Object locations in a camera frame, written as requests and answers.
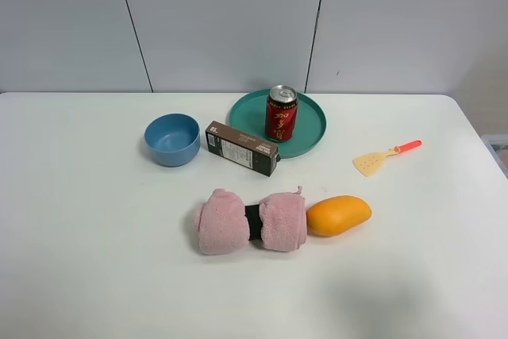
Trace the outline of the red drink can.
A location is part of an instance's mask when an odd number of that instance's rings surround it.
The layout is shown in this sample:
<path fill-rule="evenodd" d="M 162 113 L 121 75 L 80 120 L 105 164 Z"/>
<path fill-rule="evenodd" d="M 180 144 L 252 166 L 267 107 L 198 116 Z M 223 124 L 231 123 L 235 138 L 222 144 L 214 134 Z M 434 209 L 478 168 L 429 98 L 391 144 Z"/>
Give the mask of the red drink can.
<path fill-rule="evenodd" d="M 265 114 L 267 138 L 285 142 L 292 138 L 298 111 L 298 93 L 291 87 L 278 85 L 269 90 Z"/>

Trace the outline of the brown carton box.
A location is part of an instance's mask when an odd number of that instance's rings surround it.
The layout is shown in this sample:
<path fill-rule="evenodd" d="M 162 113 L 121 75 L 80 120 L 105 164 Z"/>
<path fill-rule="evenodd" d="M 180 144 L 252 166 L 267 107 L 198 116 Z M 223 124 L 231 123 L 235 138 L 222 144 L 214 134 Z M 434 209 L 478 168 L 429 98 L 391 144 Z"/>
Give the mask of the brown carton box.
<path fill-rule="evenodd" d="M 277 144 L 217 121 L 207 127 L 206 143 L 213 154 L 268 177 L 280 161 Z"/>

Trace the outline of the teal round plate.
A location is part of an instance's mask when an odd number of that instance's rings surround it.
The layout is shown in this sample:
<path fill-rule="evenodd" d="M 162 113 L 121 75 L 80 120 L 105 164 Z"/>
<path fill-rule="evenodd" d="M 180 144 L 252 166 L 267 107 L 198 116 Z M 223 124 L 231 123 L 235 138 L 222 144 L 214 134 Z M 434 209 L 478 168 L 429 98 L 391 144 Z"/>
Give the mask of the teal round plate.
<path fill-rule="evenodd" d="M 231 108 L 228 124 L 250 135 L 265 136 L 265 114 L 268 89 L 254 91 L 241 97 Z M 277 142 L 281 159 L 290 159 L 312 150 L 325 135 L 326 116 L 322 108 L 305 94 L 298 93 L 298 110 L 293 137 Z"/>

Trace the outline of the rolled pink towel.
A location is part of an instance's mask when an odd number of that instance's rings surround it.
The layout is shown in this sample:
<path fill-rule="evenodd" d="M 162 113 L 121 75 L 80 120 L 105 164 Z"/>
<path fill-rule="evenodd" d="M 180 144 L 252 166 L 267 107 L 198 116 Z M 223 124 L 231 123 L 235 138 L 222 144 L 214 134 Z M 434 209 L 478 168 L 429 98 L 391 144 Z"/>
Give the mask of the rolled pink towel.
<path fill-rule="evenodd" d="M 196 211 L 199 251 L 225 255 L 251 241 L 276 252 L 293 252 L 306 243 L 305 199 L 301 189 L 274 193 L 246 206 L 230 191 L 216 189 Z"/>

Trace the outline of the blue bowl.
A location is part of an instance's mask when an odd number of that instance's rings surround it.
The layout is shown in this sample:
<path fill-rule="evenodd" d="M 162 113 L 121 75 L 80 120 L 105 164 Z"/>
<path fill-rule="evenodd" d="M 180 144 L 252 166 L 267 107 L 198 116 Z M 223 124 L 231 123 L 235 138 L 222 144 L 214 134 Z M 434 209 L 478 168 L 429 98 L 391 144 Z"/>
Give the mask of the blue bowl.
<path fill-rule="evenodd" d="M 191 162 L 201 147 L 200 128 L 186 114 L 166 114 L 152 121 L 144 131 L 150 157 L 164 167 Z"/>

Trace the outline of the yellow mango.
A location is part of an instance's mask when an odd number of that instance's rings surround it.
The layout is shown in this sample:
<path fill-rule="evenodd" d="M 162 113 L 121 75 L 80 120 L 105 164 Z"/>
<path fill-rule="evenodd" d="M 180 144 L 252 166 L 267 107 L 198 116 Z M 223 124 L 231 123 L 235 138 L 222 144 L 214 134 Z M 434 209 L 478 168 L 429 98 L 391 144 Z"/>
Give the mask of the yellow mango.
<path fill-rule="evenodd" d="M 306 211 L 306 222 L 312 233 L 334 237 L 366 222 L 371 216 L 371 207 L 363 199 L 341 195 L 311 206 Z"/>

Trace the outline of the grey storage box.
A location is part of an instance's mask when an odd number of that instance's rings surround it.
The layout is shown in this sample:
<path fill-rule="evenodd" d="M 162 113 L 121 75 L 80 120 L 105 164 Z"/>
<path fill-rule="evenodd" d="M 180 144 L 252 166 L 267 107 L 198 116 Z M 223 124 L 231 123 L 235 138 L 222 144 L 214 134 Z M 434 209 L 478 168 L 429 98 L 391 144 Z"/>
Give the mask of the grey storage box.
<path fill-rule="evenodd" d="M 508 177 L 508 135 L 487 134 L 482 135 L 481 140 L 495 159 L 505 177 Z"/>

